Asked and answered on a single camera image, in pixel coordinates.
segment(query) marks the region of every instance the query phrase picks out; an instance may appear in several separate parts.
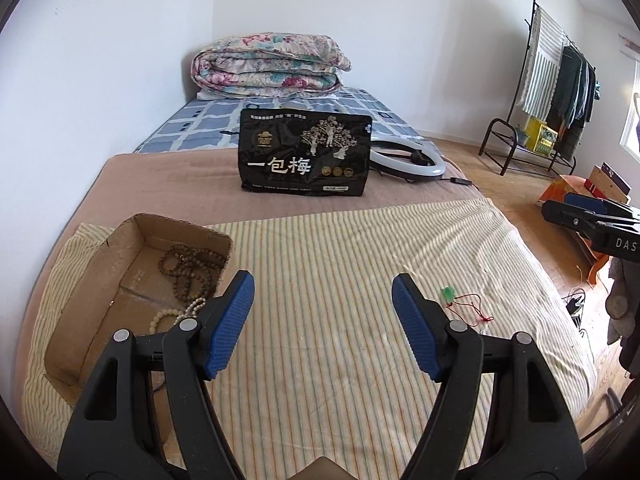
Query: black snack bag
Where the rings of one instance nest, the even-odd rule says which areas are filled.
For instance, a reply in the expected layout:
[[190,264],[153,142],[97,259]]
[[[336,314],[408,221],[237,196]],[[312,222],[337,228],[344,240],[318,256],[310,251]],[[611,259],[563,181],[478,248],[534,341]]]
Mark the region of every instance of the black snack bag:
[[369,173],[371,117],[245,108],[238,168],[251,191],[360,196]]

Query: white wall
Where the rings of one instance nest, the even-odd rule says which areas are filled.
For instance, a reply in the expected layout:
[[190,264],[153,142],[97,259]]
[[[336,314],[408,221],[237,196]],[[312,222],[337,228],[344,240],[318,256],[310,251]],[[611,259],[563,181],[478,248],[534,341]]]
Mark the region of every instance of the white wall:
[[[575,41],[577,0],[538,0]],[[214,37],[306,32],[333,37],[366,88],[411,126],[480,143],[511,104],[531,0],[215,0]]]
[[632,203],[640,202],[640,163],[622,146],[620,137],[625,129],[633,93],[636,62],[620,52],[620,34],[640,43],[640,32],[623,25],[585,13],[582,52],[596,67],[602,85],[601,99],[593,104],[591,123],[582,134],[576,152],[577,174],[587,177],[594,165],[607,162],[633,189]]
[[21,0],[0,34],[0,394],[31,287],[106,159],[194,93],[213,0]]

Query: folded quilt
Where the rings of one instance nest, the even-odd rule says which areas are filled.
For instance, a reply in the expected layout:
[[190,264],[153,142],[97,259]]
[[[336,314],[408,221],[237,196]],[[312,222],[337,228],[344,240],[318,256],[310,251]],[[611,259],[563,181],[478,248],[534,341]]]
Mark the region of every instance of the folded quilt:
[[316,97],[342,87],[351,62],[328,36],[265,32],[229,36],[201,51],[191,64],[200,99]]

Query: metal screw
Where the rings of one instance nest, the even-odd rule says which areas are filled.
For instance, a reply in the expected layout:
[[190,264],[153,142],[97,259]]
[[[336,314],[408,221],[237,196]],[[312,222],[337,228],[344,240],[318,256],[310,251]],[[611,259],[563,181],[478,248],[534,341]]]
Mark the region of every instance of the metal screw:
[[464,332],[467,328],[466,323],[464,321],[460,321],[459,319],[453,319],[449,322],[449,328],[453,330],[453,332]]
[[516,334],[516,339],[518,340],[518,343],[523,345],[528,345],[533,341],[533,338],[526,332],[518,332]]
[[116,332],[113,334],[113,340],[117,341],[118,343],[122,343],[127,339],[129,339],[129,330],[127,330],[126,328],[116,330]]
[[198,322],[193,317],[188,317],[180,322],[180,330],[189,332],[198,326]]

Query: yellow box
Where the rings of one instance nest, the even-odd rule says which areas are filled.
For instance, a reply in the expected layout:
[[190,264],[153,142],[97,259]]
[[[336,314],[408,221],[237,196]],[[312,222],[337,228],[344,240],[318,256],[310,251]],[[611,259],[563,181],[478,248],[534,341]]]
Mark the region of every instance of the yellow box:
[[526,144],[527,148],[540,155],[549,156],[551,154],[551,150],[558,139],[557,132],[549,128],[543,121],[539,121],[534,117],[529,118],[525,131],[529,136]]

